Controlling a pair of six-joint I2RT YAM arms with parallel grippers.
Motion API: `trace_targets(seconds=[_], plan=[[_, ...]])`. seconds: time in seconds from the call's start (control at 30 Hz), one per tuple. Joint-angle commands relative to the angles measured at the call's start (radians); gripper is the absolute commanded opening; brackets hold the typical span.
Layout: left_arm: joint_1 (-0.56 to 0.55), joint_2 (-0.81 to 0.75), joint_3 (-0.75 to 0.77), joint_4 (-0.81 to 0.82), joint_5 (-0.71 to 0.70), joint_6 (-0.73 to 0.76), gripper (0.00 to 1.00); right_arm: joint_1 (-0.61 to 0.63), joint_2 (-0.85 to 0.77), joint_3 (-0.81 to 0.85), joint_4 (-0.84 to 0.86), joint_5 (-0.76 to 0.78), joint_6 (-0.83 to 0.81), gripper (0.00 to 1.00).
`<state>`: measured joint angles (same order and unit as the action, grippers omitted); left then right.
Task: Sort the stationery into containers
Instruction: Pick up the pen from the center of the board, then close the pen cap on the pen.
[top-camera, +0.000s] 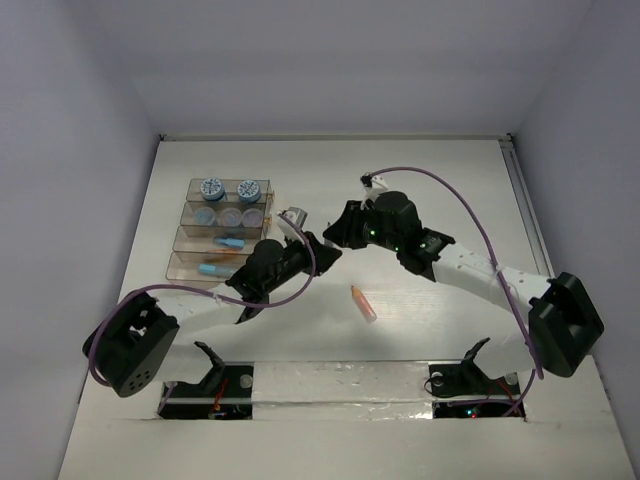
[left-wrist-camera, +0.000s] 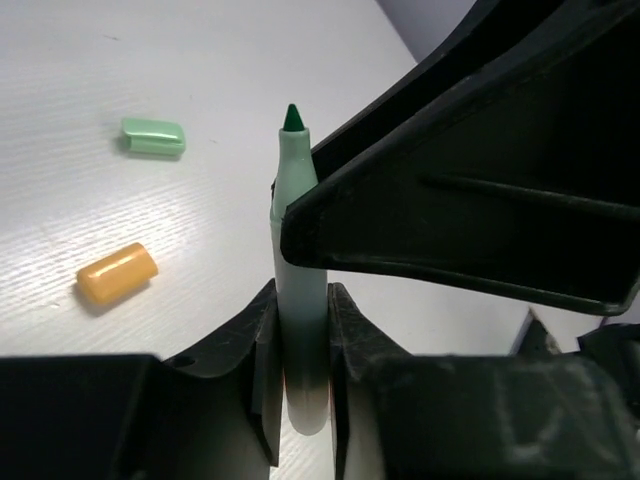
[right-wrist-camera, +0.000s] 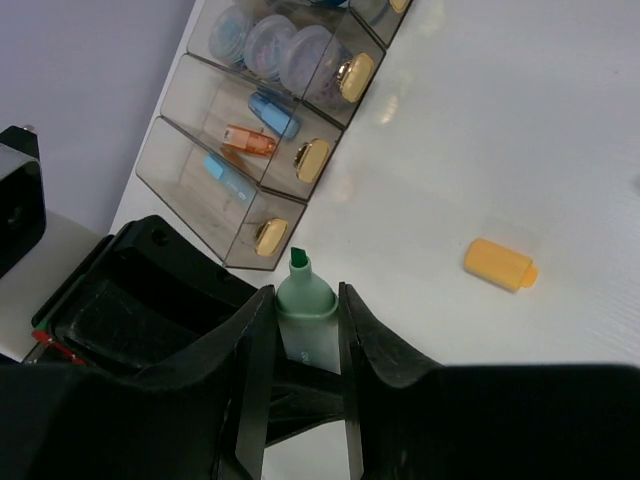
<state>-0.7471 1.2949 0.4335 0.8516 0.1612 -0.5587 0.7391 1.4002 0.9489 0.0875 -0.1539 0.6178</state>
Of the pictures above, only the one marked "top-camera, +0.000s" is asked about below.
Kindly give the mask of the orange highlighter pen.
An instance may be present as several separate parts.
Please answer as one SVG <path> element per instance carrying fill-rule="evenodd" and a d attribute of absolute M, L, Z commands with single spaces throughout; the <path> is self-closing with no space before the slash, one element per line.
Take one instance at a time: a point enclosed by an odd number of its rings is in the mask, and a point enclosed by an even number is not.
<path fill-rule="evenodd" d="M 377 314 L 361 289 L 351 286 L 351 297 L 359 312 L 369 324 L 377 320 Z"/>

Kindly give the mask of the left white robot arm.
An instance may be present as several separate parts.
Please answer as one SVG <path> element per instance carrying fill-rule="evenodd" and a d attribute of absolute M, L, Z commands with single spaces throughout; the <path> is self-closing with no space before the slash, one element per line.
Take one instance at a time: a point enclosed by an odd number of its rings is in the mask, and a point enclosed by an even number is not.
<path fill-rule="evenodd" d="M 127 294 L 85 340 L 89 374 L 121 398 L 145 388 L 180 335 L 235 325 L 284 306 L 342 256 L 310 232 L 301 240 L 261 240 L 245 264 L 210 290 L 154 284 Z"/>

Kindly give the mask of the clear paperclip jar small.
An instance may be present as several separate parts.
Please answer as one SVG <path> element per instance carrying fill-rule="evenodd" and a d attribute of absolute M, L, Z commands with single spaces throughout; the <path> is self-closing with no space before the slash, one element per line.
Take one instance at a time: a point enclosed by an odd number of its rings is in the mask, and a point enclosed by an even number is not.
<path fill-rule="evenodd" d="M 245 228 L 261 228 L 264 223 L 264 214 L 258 208 L 246 209 L 242 214 L 241 223 Z"/>

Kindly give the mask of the blue clear highlighter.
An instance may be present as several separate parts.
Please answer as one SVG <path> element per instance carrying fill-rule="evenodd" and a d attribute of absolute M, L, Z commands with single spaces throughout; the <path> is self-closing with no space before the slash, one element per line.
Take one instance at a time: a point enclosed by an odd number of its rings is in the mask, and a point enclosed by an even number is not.
<path fill-rule="evenodd" d="M 230 278 L 236 273 L 236 269 L 213 264 L 200 264 L 198 273 L 212 277 Z"/>

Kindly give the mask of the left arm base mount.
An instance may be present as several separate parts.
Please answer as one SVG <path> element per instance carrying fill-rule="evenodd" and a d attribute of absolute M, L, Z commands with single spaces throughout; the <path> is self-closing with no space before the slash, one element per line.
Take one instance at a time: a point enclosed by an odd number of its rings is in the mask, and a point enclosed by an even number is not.
<path fill-rule="evenodd" d="M 227 364 L 205 342 L 194 345 L 208 357 L 210 369 L 195 383 L 165 382 L 157 415 L 164 420 L 251 420 L 254 364 Z"/>

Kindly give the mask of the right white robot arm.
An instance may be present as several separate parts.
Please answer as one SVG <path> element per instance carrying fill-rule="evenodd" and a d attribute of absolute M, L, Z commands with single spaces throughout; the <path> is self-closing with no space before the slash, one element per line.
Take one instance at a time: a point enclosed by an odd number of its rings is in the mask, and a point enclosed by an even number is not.
<path fill-rule="evenodd" d="M 556 278 L 499 266 L 453 237 L 422 225 L 417 208 L 397 191 L 373 201 L 350 200 L 323 233 L 341 248 L 376 245 L 395 253 L 410 273 L 456 287 L 514 315 L 519 334 L 485 345 L 460 368 L 462 384 L 482 392 L 512 372 L 541 369 L 572 376 L 604 332 L 580 279 Z"/>

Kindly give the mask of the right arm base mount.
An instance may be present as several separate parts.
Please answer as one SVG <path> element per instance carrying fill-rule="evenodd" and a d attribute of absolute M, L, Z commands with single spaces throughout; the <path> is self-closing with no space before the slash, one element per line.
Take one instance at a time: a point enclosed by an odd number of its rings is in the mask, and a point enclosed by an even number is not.
<path fill-rule="evenodd" d="M 490 379 L 476 365 L 479 351 L 489 338 L 478 341 L 457 362 L 429 366 L 423 389 L 433 398 L 435 419 L 479 419 L 526 417 L 523 406 L 516 406 L 521 396 L 518 378 Z"/>

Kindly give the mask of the blue highlighter with cap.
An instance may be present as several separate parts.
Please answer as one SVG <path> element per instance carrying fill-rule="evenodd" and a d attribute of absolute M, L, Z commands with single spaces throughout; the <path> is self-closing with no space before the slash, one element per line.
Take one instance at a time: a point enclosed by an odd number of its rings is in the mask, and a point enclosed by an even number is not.
<path fill-rule="evenodd" d="M 229 249 L 242 250 L 245 247 L 245 241 L 237 238 L 215 238 L 214 243 Z"/>

